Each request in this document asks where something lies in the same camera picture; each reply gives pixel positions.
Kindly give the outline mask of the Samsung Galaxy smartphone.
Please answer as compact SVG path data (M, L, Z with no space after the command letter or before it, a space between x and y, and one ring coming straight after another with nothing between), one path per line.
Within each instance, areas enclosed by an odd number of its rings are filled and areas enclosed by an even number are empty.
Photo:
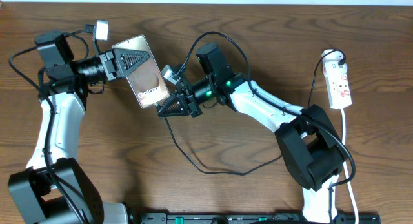
M146 37L141 34L112 46L114 49L142 50L150 59L135 69L126 79L141 108L150 107L170 97L161 71L152 54Z

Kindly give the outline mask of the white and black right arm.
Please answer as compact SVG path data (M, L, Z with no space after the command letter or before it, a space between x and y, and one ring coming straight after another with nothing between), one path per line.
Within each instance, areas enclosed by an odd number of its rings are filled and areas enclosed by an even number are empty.
M191 83L184 65L165 66L163 77L176 86L170 98L157 107L159 117L201 115L200 106L215 99L246 114L272 131L286 168L303 189L306 221L333 223L338 218L335 188L343 164L351 158L326 112L317 105L291 105L260 88L242 73L235 73L216 43L196 52L205 77Z

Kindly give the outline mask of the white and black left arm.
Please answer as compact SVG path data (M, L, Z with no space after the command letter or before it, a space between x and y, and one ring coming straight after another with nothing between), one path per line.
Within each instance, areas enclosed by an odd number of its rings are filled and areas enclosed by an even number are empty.
M77 161L78 137L92 86L123 79L149 60L149 53L113 48L76 60L67 33L36 37L43 60L34 87L43 117L26 168L8 181L26 223L140 223L124 203L107 203Z

